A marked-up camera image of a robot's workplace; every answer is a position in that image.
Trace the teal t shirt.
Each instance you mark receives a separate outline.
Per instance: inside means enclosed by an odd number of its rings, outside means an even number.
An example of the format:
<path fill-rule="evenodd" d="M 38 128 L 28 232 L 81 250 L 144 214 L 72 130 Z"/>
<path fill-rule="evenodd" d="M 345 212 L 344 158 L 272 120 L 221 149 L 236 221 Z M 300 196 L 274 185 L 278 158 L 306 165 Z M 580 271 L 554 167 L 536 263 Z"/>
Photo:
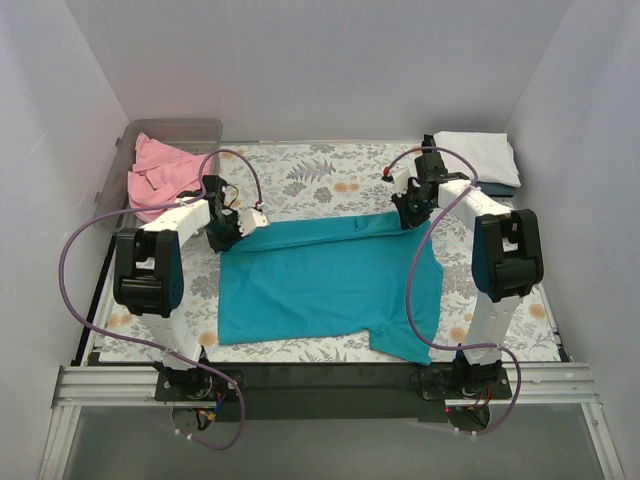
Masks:
<path fill-rule="evenodd" d="M 371 349 L 427 365 L 444 270 L 393 212 L 285 221 L 222 254 L 223 345 L 368 331 Z"/>

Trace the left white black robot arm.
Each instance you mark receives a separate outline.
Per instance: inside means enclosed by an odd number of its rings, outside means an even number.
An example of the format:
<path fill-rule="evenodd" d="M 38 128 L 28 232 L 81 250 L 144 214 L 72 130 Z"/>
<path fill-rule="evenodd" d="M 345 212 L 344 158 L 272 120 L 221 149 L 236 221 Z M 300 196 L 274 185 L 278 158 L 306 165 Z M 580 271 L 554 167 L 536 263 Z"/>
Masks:
<path fill-rule="evenodd" d="M 200 229 L 216 253 L 227 252 L 242 239 L 239 214 L 226 204 L 232 186 L 217 175 L 204 177 L 202 201 L 166 211 L 145 226 L 117 234 L 114 299 L 137 316 L 161 345 L 154 367 L 172 388 L 188 398 L 205 398 L 213 386 L 211 373 L 171 352 L 205 363 L 206 354 L 190 331 L 181 307 L 185 284 L 181 246 Z"/>

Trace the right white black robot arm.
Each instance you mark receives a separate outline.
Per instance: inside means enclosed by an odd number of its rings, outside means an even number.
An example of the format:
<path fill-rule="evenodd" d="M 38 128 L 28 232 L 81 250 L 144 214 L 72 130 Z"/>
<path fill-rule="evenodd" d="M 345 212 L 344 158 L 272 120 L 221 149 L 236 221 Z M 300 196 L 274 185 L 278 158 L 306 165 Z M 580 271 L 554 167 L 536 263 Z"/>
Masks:
<path fill-rule="evenodd" d="M 484 194 L 475 168 L 448 171 L 442 157 L 451 150 L 426 145 L 413 152 L 413 169 L 392 161 L 382 176 L 395 188 L 391 200 L 402 229 L 422 224 L 435 228 L 451 214 L 473 234 L 471 273 L 478 297 L 471 325 L 464 341 L 451 347 L 451 364 L 432 381 L 443 393 L 457 391 L 471 398 L 505 379 L 502 356 L 508 351 L 508 328 L 544 275 L 538 220 L 529 209 L 509 209 Z"/>

